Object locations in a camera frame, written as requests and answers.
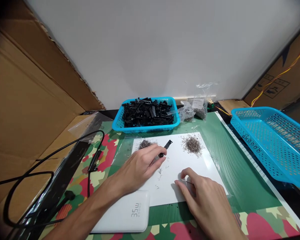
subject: white power bank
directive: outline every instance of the white power bank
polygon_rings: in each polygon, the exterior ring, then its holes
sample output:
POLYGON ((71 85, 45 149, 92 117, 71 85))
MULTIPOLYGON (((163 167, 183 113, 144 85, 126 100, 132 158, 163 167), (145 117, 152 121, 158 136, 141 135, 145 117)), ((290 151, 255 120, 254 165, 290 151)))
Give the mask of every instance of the white power bank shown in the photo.
POLYGON ((149 221, 150 194, 135 191, 113 204, 91 233, 143 232, 149 221))

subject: left hand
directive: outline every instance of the left hand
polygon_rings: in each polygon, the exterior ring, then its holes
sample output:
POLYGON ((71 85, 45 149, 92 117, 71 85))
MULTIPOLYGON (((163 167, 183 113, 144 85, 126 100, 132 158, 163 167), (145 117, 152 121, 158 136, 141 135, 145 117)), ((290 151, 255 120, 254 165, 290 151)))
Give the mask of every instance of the left hand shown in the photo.
POLYGON ((167 149, 152 144, 149 147, 135 151, 123 166, 108 179, 122 195, 139 189, 161 166, 166 157, 159 158, 150 165, 160 153, 167 155, 167 149))

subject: white wall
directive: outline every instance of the white wall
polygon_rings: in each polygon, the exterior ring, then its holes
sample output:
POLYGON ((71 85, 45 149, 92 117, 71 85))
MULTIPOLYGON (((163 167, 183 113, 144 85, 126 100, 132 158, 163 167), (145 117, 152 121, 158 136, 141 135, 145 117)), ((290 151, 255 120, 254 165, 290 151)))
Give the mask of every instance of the white wall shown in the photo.
POLYGON ((300 29, 300 0, 28 0, 107 109, 193 95, 242 98, 300 29))

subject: empty blue basket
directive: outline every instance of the empty blue basket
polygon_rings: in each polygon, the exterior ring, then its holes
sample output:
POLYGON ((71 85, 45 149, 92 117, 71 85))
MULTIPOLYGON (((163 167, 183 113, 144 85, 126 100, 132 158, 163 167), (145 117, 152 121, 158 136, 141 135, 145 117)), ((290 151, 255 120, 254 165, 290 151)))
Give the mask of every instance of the empty blue basket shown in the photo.
POLYGON ((270 107, 231 113, 231 124, 270 175, 300 187, 300 124, 270 107))
MULTIPOLYGON (((128 99, 124 101, 124 103, 130 103, 130 101, 134 101, 135 99, 128 99)), ((158 102, 167 101, 168 105, 172 105, 172 108, 170 108, 170 111, 176 110, 177 111, 177 105, 176 101, 172 97, 158 97, 158 98, 151 98, 152 101, 157 100, 158 102)), ((174 113, 173 123, 169 125, 159 125, 159 126, 145 126, 145 127, 130 127, 125 128, 124 127, 124 121, 122 119, 124 113, 124 108, 121 106, 119 108, 119 111, 116 115, 116 118, 114 119, 112 123, 112 128, 115 131, 121 131, 124 133, 137 133, 137 132, 152 132, 152 131, 170 131, 174 127, 178 126, 180 123, 180 117, 178 113, 174 113)))

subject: pile of black plastic components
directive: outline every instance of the pile of black plastic components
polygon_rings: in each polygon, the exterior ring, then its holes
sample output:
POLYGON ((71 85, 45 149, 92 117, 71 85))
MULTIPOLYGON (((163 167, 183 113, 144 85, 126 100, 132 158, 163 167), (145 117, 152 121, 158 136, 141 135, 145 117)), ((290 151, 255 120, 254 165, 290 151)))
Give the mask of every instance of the pile of black plastic components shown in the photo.
POLYGON ((151 98, 135 99, 122 104, 124 127, 144 127, 173 124, 173 115, 168 115, 172 105, 151 98))

